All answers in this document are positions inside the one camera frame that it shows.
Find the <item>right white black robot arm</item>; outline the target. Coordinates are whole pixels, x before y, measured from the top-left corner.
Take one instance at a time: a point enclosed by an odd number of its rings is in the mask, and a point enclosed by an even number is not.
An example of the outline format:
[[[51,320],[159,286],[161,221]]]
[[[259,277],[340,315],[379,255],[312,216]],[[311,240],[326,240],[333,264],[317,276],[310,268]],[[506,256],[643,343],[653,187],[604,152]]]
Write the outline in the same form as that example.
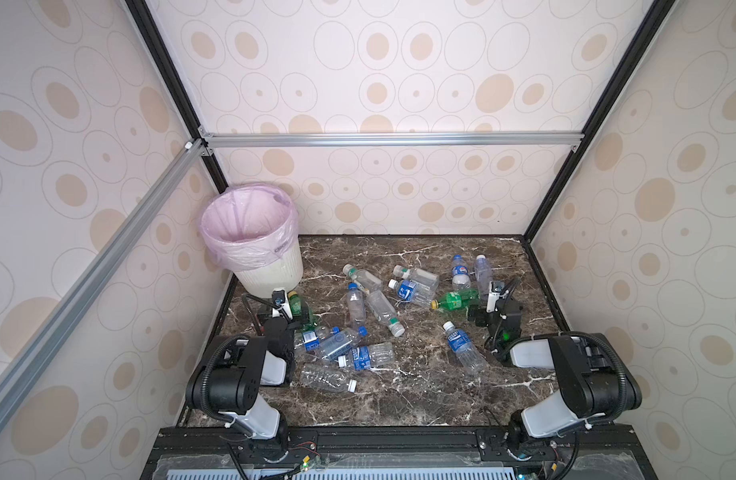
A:
[[[485,348],[506,367],[551,370],[558,390],[513,413],[504,444],[513,454],[531,441],[607,425],[642,404],[641,388],[607,337],[561,331],[521,336],[522,306],[503,299],[470,307],[468,319],[488,329]]]

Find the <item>Pocari Sweat bottle white cap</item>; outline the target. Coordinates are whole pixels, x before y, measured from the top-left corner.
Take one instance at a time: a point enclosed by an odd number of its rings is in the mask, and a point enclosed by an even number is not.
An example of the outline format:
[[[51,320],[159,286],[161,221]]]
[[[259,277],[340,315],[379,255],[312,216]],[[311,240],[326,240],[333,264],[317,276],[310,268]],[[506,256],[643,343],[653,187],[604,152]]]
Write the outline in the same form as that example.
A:
[[[375,370],[396,363],[393,345],[389,342],[350,349],[337,359],[340,368],[354,371]]]

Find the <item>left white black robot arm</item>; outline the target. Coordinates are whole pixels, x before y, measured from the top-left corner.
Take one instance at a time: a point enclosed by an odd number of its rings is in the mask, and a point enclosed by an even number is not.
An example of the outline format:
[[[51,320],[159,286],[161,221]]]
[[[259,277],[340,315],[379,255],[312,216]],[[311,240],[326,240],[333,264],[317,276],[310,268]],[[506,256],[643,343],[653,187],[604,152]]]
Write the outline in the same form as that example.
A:
[[[293,333],[291,321],[278,316],[263,323],[260,336],[214,338],[187,382],[186,405],[266,448],[286,448],[287,421],[260,390],[290,384]]]

